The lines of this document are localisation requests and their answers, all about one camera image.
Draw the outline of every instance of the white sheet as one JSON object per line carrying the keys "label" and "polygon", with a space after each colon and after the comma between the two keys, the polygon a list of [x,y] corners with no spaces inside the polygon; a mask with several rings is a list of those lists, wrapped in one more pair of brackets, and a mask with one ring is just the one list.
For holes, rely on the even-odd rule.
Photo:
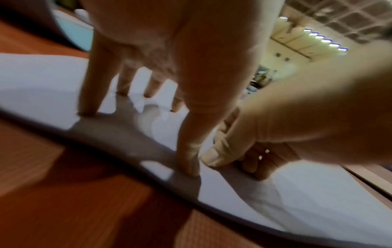
{"label": "white sheet", "polygon": [[[326,246],[392,247],[392,211],[338,166],[300,161],[264,182],[233,166],[201,165],[196,179],[173,171],[187,110],[169,112],[173,82],[143,98],[147,69],[138,71],[130,99],[115,95],[115,78],[100,114],[80,119],[76,99],[86,65],[67,56],[0,54],[0,109],[112,154],[187,200],[255,229]],[[203,150],[211,144],[212,136]]]}

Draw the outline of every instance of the wooden table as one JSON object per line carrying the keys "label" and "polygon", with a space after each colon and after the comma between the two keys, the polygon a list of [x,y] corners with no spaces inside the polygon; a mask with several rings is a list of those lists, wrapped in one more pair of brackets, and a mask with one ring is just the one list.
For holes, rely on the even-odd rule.
{"label": "wooden table", "polygon": [[[6,21],[0,52],[87,57]],[[293,246],[314,247],[209,214],[101,152],[0,119],[0,247]]]}

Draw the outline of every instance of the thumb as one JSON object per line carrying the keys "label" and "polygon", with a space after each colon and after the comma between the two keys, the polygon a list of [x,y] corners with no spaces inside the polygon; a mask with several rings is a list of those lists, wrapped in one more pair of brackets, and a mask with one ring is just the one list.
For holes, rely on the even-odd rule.
{"label": "thumb", "polygon": [[215,144],[201,155],[201,161],[209,167],[220,167],[243,156],[256,142],[255,124],[253,116],[240,112],[226,135],[216,139]]}

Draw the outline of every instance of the latex glove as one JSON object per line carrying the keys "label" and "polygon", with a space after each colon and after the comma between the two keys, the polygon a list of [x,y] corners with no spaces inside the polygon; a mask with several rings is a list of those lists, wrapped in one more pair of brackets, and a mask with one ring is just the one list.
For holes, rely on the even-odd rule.
{"label": "latex glove", "polygon": [[247,97],[201,159],[219,167],[240,158],[261,180],[299,159],[391,162],[391,142],[392,44],[378,40]]}
{"label": "latex glove", "polygon": [[189,109],[178,134],[177,162],[188,175],[199,175],[201,144],[235,108],[283,2],[83,0],[95,29],[79,113],[97,112],[119,71],[123,95],[141,66],[153,71],[146,97],[167,78],[174,80],[172,111],[183,103]]}

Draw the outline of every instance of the ceiling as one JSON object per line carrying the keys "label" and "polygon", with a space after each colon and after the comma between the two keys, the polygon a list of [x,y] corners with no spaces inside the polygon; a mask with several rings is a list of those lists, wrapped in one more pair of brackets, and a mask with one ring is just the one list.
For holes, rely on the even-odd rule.
{"label": "ceiling", "polygon": [[[392,0],[287,0],[271,39],[312,60],[345,53],[375,39],[392,25]],[[331,39],[331,43],[320,39]]]}

